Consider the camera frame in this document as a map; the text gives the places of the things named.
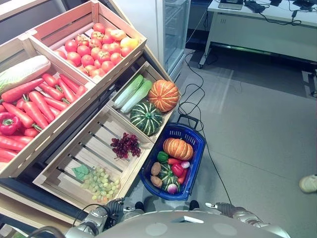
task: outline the white desk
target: white desk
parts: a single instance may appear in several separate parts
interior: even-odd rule
[[[257,0],[257,3],[269,4],[270,1]],[[241,10],[231,10],[218,8],[218,5],[219,2],[213,0],[208,7],[213,16],[200,67],[206,61],[211,42],[317,61],[317,12],[297,12],[294,20],[302,23],[283,26],[267,22],[263,16],[245,6]],[[299,9],[292,1],[290,8]],[[279,6],[270,5],[262,14],[269,21],[285,23],[292,20],[287,0]]]

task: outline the desk leg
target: desk leg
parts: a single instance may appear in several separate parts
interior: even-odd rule
[[[209,53],[211,51],[211,49],[209,49],[209,47],[210,47],[210,43],[211,43],[212,29],[213,29],[213,26],[216,23],[217,15],[218,15],[217,12],[213,12],[213,15],[211,17],[210,30],[209,30],[209,34],[208,34],[206,47],[205,47],[205,52],[204,52],[201,60],[199,61],[198,68],[202,68],[204,66],[205,61],[207,60],[207,57],[208,57],[208,55],[209,55]]]

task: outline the orange pumpkin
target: orange pumpkin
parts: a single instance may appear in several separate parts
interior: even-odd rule
[[[168,138],[163,143],[164,151],[179,160],[190,160],[193,157],[193,147],[181,139]]]
[[[158,80],[148,93],[150,103],[161,112],[167,112],[174,108],[178,102],[178,88],[175,83],[166,80]]]

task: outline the plastic basket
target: plastic basket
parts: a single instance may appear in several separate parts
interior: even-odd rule
[[[179,123],[181,118],[188,118],[196,122],[194,127],[189,127],[185,124]],[[166,124],[163,132],[159,136],[156,141],[152,151],[150,152],[147,160],[143,164],[140,170],[140,179],[143,182],[144,186],[147,188],[149,192],[152,194],[159,196],[165,200],[187,200],[189,195],[192,192],[194,182],[196,180],[196,176],[198,173],[199,165],[202,160],[206,140],[200,133],[198,133],[195,129],[198,124],[198,120],[196,118],[180,115],[177,123],[168,123]],[[163,150],[164,141],[169,138],[178,138],[182,139],[185,142],[189,143],[194,149],[193,158],[190,161],[190,167],[188,168],[186,178],[184,183],[181,185],[180,191],[176,194],[169,194],[155,186],[151,183],[151,167],[154,162],[157,161],[157,154],[159,151]]]

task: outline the red grapes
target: red grapes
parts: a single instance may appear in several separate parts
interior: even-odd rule
[[[135,135],[123,134],[123,137],[119,140],[112,138],[112,151],[116,153],[119,158],[128,158],[128,153],[131,152],[132,156],[140,157],[141,149],[139,148],[138,138]]]

